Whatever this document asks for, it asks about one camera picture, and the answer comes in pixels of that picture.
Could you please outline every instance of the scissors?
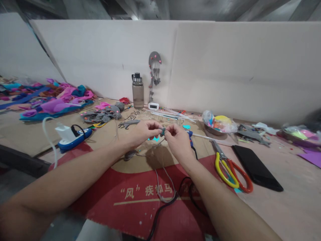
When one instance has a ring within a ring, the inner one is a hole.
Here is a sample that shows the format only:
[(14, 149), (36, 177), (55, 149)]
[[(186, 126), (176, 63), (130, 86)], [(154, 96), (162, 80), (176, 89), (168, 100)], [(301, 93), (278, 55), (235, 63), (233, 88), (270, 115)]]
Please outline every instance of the scissors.
[[(238, 165), (236, 165), (235, 162), (233, 162), (232, 160), (228, 159), (225, 156), (224, 152), (221, 150), (221, 148), (219, 147), (219, 145), (217, 144), (216, 141), (212, 141), (212, 146), (213, 146), (214, 150), (216, 151), (215, 167), (217, 169), (218, 174), (223, 179), (223, 181), (226, 182), (226, 184), (232, 188), (240, 188), (245, 193), (251, 193), (253, 191), (253, 184), (252, 184), (250, 177)], [(223, 166), (226, 168), (226, 170), (228, 171), (228, 173), (232, 177), (235, 184), (230, 182), (222, 173), (222, 170), (219, 165), (220, 161), (222, 162)], [(248, 188), (244, 187), (240, 183), (240, 181), (235, 173), (234, 168), (236, 168), (241, 173), (241, 175), (244, 177)]]
[(101, 127), (103, 127), (103, 126), (106, 125), (106, 124), (107, 124), (107, 122), (106, 122), (106, 123), (104, 123), (104, 122), (99, 122), (99, 123), (93, 124), (93, 126), (96, 127), (96, 128), (101, 128)]

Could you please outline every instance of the black phone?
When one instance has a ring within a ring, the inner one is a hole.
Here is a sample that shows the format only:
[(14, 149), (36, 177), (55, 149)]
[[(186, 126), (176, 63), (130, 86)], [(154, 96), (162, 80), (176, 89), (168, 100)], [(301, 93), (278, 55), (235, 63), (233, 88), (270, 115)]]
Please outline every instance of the black phone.
[(236, 145), (232, 149), (254, 183), (274, 191), (284, 190), (251, 149)]

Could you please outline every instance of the gray water bottle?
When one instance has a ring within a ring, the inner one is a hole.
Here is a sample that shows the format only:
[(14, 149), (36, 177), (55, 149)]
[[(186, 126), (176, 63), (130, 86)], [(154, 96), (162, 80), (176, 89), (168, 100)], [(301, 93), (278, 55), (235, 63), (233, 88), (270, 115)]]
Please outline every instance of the gray water bottle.
[(144, 86), (143, 79), (140, 76), (140, 73), (135, 73), (131, 75), (133, 80), (133, 99), (134, 99), (134, 108), (136, 110), (141, 110), (144, 108)]

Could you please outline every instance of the forearm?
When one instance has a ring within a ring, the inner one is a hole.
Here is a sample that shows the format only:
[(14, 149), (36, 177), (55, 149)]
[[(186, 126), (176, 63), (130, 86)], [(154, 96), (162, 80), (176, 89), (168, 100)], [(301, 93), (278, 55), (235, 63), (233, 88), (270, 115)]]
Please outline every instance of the forearm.
[(128, 148), (116, 141), (71, 160), (34, 181), (9, 200), (41, 214), (55, 214), (70, 206)]
[(281, 240), (256, 212), (194, 157), (179, 162), (196, 185), (220, 240)]

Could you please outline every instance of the white foam board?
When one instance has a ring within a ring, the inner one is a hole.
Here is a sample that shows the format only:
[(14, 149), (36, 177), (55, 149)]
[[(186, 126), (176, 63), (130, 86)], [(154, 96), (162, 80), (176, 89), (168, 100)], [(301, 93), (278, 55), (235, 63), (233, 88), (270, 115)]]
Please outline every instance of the white foam board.
[(179, 25), (168, 107), (271, 124), (320, 107), (321, 23)]
[(64, 81), (36, 36), (18, 13), (0, 14), (0, 75)]
[(140, 72), (144, 102), (148, 103), (148, 58), (157, 51), (162, 59), (161, 83), (154, 102), (167, 105), (167, 95), (178, 21), (33, 20), (68, 83), (85, 84), (99, 96), (132, 98), (131, 75)]

